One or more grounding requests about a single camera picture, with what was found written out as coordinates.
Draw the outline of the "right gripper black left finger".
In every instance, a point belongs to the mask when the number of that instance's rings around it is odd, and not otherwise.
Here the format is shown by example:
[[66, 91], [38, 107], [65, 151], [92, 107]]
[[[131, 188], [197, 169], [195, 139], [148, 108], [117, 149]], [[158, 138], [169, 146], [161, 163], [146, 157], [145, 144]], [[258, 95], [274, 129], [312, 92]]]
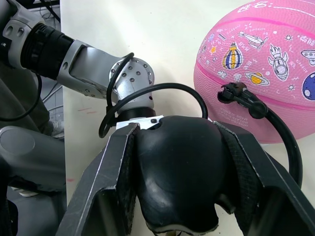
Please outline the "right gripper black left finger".
[[139, 125], [116, 130], [83, 172], [57, 230], [58, 236], [128, 236], [136, 194], [134, 138]]

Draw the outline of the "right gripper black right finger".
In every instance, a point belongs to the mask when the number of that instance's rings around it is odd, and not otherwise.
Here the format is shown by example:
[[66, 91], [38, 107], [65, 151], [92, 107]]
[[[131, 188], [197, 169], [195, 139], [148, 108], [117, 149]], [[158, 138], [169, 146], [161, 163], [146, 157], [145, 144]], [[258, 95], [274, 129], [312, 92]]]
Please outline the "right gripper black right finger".
[[315, 210], [287, 170], [247, 130], [214, 122], [234, 162], [240, 187], [235, 210], [245, 236], [313, 236]]

